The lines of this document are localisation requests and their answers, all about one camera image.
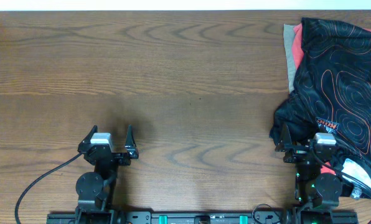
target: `brand logo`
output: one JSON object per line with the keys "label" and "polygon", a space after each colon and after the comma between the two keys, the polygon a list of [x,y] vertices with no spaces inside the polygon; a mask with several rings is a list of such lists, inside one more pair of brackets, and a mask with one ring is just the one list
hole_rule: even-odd
{"label": "brand logo", "polygon": [[336,134],[339,123],[328,121],[327,119],[322,119],[319,117],[316,117],[316,121],[319,128],[324,127],[328,133]]}

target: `pile of clothes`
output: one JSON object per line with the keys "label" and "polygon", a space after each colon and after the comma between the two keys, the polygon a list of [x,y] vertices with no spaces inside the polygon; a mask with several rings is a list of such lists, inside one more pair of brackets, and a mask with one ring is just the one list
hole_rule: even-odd
{"label": "pile of clothes", "polygon": [[284,25],[284,47],[290,94],[270,137],[278,144],[284,124],[301,144],[332,133],[341,150],[331,165],[371,187],[371,30],[303,18]]}

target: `red fabric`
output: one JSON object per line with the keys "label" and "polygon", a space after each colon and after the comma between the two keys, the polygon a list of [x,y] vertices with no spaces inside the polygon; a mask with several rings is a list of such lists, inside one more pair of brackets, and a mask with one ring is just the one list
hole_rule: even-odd
{"label": "red fabric", "polygon": [[328,169],[327,167],[324,167],[324,166],[321,168],[321,173],[322,173],[322,174],[324,174],[324,173],[329,173],[329,174],[334,174],[334,175],[336,175],[336,174],[335,174],[335,171],[333,171],[333,170],[331,170],[331,169]]}
{"label": "red fabric", "polygon": [[293,32],[295,32],[295,39],[292,44],[292,55],[293,61],[295,62],[295,67],[298,69],[300,63],[302,62],[304,52],[302,50],[302,24],[293,27]]}

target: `green tape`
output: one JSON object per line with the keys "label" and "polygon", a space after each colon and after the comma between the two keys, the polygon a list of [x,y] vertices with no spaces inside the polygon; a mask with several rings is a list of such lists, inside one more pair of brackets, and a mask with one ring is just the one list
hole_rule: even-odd
{"label": "green tape", "polygon": [[240,224],[248,224],[248,217],[246,215],[240,215]]}
{"label": "green tape", "polygon": [[167,224],[167,216],[160,215],[159,216],[159,224]]}

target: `wooden table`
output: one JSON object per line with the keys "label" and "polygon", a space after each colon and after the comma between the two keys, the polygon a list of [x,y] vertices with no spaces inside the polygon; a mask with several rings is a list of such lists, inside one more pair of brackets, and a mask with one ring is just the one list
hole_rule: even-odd
{"label": "wooden table", "polygon": [[[94,124],[140,158],[120,169],[125,208],[290,206],[295,169],[268,137],[288,97],[283,24],[371,28],[371,11],[0,12],[0,223],[21,192],[70,159]],[[25,196],[23,223],[77,205],[79,158]],[[341,200],[371,218],[371,201]]]}

